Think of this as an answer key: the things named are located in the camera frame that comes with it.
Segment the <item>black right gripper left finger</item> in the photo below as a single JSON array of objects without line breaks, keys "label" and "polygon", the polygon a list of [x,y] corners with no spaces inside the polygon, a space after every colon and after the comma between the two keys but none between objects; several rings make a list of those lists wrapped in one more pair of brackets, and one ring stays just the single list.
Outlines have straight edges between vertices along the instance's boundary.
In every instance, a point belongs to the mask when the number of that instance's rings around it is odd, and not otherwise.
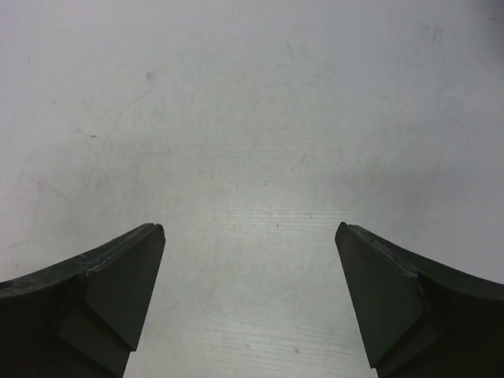
[{"label": "black right gripper left finger", "polygon": [[159,224],[1,283],[3,377],[122,377],[165,248]]}]

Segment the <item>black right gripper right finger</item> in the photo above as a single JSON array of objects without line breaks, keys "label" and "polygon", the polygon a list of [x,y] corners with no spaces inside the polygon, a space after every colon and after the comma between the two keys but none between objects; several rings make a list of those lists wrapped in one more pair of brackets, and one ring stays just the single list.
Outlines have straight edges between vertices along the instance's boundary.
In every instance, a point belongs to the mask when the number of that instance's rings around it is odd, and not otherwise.
[{"label": "black right gripper right finger", "polygon": [[501,377],[503,285],[341,223],[335,244],[379,377]]}]

